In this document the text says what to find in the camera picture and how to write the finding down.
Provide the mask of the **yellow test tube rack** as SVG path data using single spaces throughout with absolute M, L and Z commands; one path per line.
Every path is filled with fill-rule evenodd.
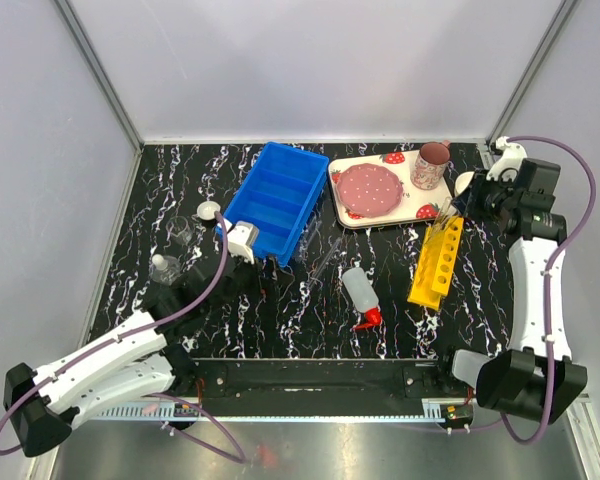
M 407 301 L 438 311 L 450 291 L 459 251 L 464 219 L 460 216 L 457 230 L 431 238 L 432 225 L 425 231 L 424 243 L 416 266 Z

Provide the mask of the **white wash bottle red cap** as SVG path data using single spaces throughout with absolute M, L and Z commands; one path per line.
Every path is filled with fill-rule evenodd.
M 383 318 L 379 308 L 379 299 L 366 272 L 360 267 L 351 268 L 343 273 L 342 282 L 354 307 L 363 317 L 363 320 L 353 330 L 368 330 L 381 325 Z

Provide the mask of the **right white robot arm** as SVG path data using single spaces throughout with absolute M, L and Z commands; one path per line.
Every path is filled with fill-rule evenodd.
M 536 159 L 465 172 L 453 206 L 466 219 L 497 223 L 507 240 L 513 275 L 509 344 L 492 358 L 455 350 L 434 371 L 446 396 L 468 386 L 478 404 L 503 415 L 553 424 L 584 390 L 588 374 L 574 363 L 563 321 L 563 216 L 552 213 L 561 168 Z

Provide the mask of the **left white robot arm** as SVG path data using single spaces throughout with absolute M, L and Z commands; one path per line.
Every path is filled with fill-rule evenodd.
M 1 423 L 12 426 L 18 450 L 35 458 L 110 407 L 155 394 L 188 394 L 196 372 L 181 338 L 245 292 L 259 271 L 229 257 L 208 278 L 190 270 L 77 351 L 37 368 L 12 367 L 5 375 Z

